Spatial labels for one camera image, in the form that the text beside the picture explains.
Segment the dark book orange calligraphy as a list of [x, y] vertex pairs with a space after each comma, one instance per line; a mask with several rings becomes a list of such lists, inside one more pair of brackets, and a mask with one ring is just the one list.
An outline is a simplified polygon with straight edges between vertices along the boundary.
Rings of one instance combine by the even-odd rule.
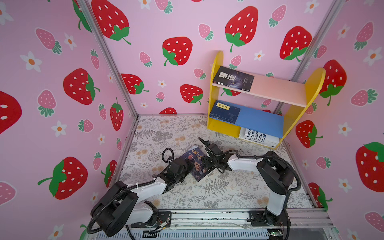
[[198, 146], [193, 146], [190, 150], [180, 156], [181, 159], [192, 161], [193, 168], [190, 174], [195, 178], [197, 182], [200, 182], [203, 178], [209, 175], [203, 174], [202, 172], [202, 163], [204, 163], [204, 157], [206, 156], [207, 154]]

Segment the navy book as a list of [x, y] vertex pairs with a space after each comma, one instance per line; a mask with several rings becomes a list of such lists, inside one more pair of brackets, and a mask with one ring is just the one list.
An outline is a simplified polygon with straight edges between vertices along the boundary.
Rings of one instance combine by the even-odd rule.
[[241, 108], [226, 104], [224, 102], [216, 101], [210, 112], [210, 117], [222, 122], [235, 124], [240, 111]]

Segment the white book black spanish text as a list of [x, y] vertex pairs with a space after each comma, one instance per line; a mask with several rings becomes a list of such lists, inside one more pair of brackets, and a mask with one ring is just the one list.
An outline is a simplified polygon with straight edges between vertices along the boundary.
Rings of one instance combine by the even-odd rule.
[[274, 137], [246, 128], [241, 128], [239, 138], [269, 148], [275, 148], [280, 142], [280, 139], [278, 137]]

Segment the black book white chinese title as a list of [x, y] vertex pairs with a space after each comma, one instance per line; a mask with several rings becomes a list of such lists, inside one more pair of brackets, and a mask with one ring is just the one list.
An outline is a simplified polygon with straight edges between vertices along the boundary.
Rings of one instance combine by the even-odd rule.
[[220, 66], [213, 83], [233, 89], [249, 92], [255, 76]]

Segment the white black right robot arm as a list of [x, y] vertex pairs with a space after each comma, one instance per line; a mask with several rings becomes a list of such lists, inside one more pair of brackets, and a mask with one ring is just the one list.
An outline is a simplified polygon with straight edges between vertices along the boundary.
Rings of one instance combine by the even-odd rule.
[[263, 211], [250, 211], [247, 220], [253, 227], [290, 227], [287, 203], [292, 192], [301, 188], [301, 180], [293, 166], [273, 151], [262, 156], [241, 156], [237, 150], [223, 152], [216, 144], [199, 138], [207, 156], [203, 164], [215, 167], [221, 174], [226, 171], [259, 172], [270, 189], [269, 202]]

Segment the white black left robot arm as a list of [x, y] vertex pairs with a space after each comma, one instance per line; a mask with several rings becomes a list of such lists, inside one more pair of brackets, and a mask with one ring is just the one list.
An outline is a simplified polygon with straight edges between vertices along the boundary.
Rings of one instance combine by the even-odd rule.
[[128, 186], [122, 181], [116, 182], [91, 210], [87, 233], [104, 232], [111, 237], [126, 225], [141, 224], [157, 229], [165, 227], [167, 221], [147, 199], [172, 190], [176, 184], [184, 181], [193, 168], [191, 160], [177, 158], [146, 183]]

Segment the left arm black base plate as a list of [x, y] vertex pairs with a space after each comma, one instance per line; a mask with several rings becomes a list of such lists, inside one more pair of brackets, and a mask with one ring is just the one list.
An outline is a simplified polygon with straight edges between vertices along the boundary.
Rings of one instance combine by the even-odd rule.
[[147, 222], [138, 222], [130, 225], [131, 228], [168, 228], [171, 226], [172, 212], [160, 211], [152, 214]]

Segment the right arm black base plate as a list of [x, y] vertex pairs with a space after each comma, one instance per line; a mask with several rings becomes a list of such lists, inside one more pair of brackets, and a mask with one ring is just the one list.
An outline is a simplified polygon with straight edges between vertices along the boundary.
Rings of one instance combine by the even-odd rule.
[[249, 211], [249, 219], [247, 222], [251, 223], [253, 227], [290, 227], [291, 221], [289, 219], [286, 209], [283, 209], [280, 215], [275, 216], [267, 209], [263, 211]]

